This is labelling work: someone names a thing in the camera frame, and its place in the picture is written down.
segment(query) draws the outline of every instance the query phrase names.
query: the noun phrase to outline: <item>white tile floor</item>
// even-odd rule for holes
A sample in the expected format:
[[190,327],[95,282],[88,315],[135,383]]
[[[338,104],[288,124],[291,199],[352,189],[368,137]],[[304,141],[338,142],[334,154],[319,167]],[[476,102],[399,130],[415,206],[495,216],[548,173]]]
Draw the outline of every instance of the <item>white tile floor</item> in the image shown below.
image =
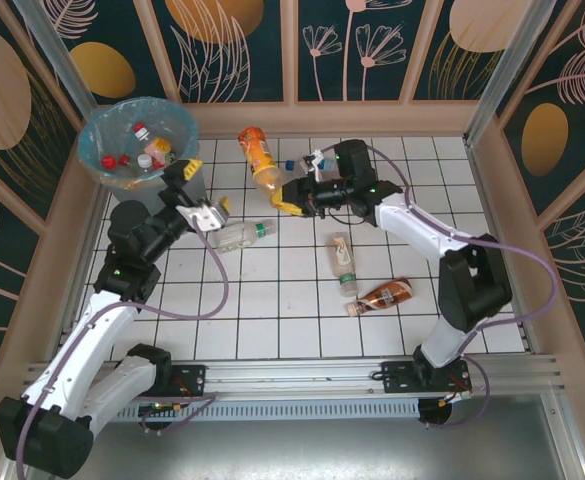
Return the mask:
[[[269,139],[279,162],[323,148],[339,138]],[[418,203],[446,223],[470,234],[488,231],[460,138],[383,137],[364,139],[397,162],[415,185]],[[426,261],[405,242],[368,224],[344,226],[328,218],[279,214],[254,189],[236,140],[202,140],[200,157],[212,198],[230,198],[231,221],[273,219],[276,235],[254,247],[221,256],[230,294],[215,318],[179,321],[143,312],[117,341],[118,360],[138,342],[155,344],[174,360],[360,357],[411,354],[437,320],[438,264]],[[400,183],[383,161],[381,179]],[[109,214],[106,208],[84,301],[103,264]],[[339,218],[348,220],[346,211]],[[415,297],[376,315],[349,318],[329,266],[325,237],[350,236],[362,295],[399,276],[412,282]],[[163,275],[150,304],[184,314],[212,310],[221,298],[219,272],[194,234],[180,238],[159,262]],[[504,312],[510,312],[510,306]],[[517,326],[487,329],[469,345],[471,353],[524,351]]]

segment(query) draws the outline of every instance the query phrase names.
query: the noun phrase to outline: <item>ventilation grille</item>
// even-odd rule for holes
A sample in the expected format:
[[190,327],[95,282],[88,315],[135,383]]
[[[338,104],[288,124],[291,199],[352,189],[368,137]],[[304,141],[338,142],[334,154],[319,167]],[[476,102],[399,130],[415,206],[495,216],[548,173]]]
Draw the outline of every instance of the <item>ventilation grille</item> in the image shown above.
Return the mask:
[[[179,420],[202,404],[179,411],[152,414],[147,422]],[[307,400],[263,402],[216,402],[194,417],[193,421],[245,421],[245,420],[327,420],[348,418],[404,418],[418,417],[418,399],[374,400]],[[138,422],[139,405],[121,410],[113,420]]]

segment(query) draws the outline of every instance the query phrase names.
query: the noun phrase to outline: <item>brown bottle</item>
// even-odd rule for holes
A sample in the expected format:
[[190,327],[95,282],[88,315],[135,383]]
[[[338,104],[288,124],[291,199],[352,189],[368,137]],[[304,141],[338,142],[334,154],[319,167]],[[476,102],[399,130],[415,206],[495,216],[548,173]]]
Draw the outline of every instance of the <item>brown bottle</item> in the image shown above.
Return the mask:
[[348,315],[356,317],[365,312],[383,310],[412,298],[412,286],[407,278],[397,278],[372,290],[365,297],[356,302],[348,303]]

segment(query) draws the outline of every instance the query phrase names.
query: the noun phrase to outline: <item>white bottle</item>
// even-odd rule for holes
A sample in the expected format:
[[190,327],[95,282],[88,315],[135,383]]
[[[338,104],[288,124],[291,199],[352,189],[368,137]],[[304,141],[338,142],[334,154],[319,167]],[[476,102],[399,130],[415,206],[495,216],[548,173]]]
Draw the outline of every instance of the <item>white bottle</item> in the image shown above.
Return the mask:
[[142,153],[139,155],[136,161],[139,164],[139,175],[147,175],[148,173],[152,173],[154,171],[154,167],[152,166],[152,157],[147,153]]
[[228,225],[213,233],[216,248],[223,253],[253,245],[259,238],[276,233],[272,220],[242,222]]
[[350,248],[349,233],[333,233],[327,240],[332,273],[339,279],[341,295],[356,297],[359,287],[354,274],[354,256]]

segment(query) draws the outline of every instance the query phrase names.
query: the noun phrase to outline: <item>trash bin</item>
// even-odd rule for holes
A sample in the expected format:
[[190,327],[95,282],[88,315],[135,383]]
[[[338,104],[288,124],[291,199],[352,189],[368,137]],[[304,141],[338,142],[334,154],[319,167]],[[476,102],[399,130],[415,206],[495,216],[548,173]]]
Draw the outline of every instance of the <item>trash bin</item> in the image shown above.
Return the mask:
[[[141,97],[99,109],[90,116],[79,135],[79,161],[90,176],[106,186],[119,201],[138,200],[154,215],[165,206],[158,197],[165,188],[161,170],[131,178],[116,170],[106,171],[101,165],[105,155],[118,159],[127,154],[130,162],[136,162],[143,153],[143,145],[132,130],[137,122],[145,123],[153,134],[167,139],[177,158],[197,156],[198,126],[187,109],[169,100]],[[205,198],[202,169],[188,182],[185,192],[192,200]]]

